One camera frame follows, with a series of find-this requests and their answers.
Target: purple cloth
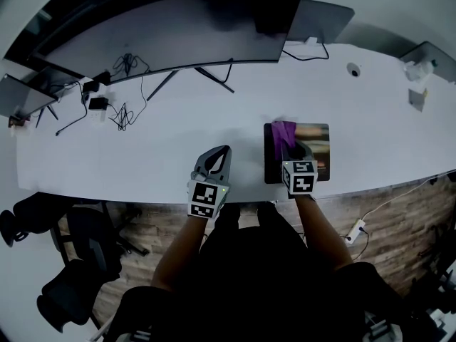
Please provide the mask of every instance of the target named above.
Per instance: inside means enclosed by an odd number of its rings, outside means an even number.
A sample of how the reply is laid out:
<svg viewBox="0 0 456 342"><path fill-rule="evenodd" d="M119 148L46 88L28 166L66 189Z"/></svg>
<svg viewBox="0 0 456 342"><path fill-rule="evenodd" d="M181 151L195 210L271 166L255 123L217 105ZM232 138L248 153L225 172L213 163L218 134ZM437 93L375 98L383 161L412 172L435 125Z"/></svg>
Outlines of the purple cloth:
<svg viewBox="0 0 456 342"><path fill-rule="evenodd" d="M295 122L272 122L272 137L274 138L274 152L276 154L276 161L282 159L281 144L284 140L290 148L296 146L296 139L294 133L296 132Z"/></svg>

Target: white desk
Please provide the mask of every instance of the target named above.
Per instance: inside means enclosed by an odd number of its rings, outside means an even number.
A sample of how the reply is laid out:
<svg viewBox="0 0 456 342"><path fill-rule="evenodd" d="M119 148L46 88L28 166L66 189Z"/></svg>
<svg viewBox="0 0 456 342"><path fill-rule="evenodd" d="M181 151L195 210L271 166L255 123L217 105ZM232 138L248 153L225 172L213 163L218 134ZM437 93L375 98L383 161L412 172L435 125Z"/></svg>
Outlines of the white desk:
<svg viewBox="0 0 456 342"><path fill-rule="evenodd" d="M294 53L299 47L287 48ZM284 200L281 185L264 184L263 125L283 119L328 123L331 180L317 197L416 180L456 168L456 87L427 82L422 113L408 103L402 63L346 45L328 47L329 61L233 66L231 94L194 70L178 73L125 132L85 119L78 89L47 111L39 127L18 135L19 187L73 197L125 202L187 202L186 184L203 152L233 150L230 202ZM361 67L354 78L348 63ZM226 66L208 68L223 77ZM144 78L149 95L166 73ZM106 96L135 114L143 106L140 78L108 87Z"/></svg>

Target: white cable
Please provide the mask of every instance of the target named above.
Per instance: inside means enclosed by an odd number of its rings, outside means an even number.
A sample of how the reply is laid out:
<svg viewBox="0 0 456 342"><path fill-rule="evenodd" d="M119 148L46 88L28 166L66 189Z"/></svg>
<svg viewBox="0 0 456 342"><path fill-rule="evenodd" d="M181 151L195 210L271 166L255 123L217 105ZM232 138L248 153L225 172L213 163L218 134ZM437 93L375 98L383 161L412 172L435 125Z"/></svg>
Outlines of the white cable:
<svg viewBox="0 0 456 342"><path fill-rule="evenodd" d="M387 202L384 202L383 204L381 204L381 205L379 205L378 207L376 207L374 210L371 210L371 211L365 213L365 214L363 215L363 217L361 218L361 220L364 221L364 219L365 219L369 214L376 212L376 211L379 210L383 205L387 205L388 203L392 202L393 200L399 199L400 197L403 197L404 195L410 194L412 191L415 191L417 188L422 187L426 182L431 181L432 179L438 179L438 178L443 177L443 176L445 176L445 175L448 175L448 174L450 174L450 173L452 173L452 172L456 172L456 170L447 171L447 172L442 173L441 175L432 176L432 177L428 178L427 180L425 180L425 181L423 181L421 184L419 184L417 187L414 187L413 189L408 190L407 192L404 192L403 194L401 194L401 195L399 195L399 196L397 196L397 197L394 197L394 198L388 200Z"/></svg>

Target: computer monitor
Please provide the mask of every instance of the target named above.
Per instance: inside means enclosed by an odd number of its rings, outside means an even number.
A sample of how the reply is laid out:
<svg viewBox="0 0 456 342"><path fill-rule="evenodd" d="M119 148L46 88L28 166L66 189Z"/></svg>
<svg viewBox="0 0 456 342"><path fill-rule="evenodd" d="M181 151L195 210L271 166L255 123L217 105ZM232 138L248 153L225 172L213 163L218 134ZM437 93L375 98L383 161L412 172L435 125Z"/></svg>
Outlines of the computer monitor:
<svg viewBox="0 0 456 342"><path fill-rule="evenodd" d="M25 119L56 102L56 96L31 88L10 75L0 81L0 115L4 117Z"/></svg>
<svg viewBox="0 0 456 342"><path fill-rule="evenodd" d="M89 78L109 71L111 83L181 68L276 63L299 2L152 0L73 30L77 35L68 28L71 38L44 59ZM140 58L128 77L114 68L125 54Z"/></svg>

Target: power strip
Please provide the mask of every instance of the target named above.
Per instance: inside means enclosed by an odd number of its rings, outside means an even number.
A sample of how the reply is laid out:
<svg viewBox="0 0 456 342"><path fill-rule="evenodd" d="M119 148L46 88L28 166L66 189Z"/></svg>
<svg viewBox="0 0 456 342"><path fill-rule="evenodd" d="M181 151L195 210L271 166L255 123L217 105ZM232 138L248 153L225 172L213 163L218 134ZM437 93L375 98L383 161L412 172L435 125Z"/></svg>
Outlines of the power strip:
<svg viewBox="0 0 456 342"><path fill-rule="evenodd" d="M364 228L365 225L366 223L363 220L356 220L355 225L351 227L350 232L345 237L345 243L353 244L356 238L358 238L359 234L361 233L360 228Z"/></svg>

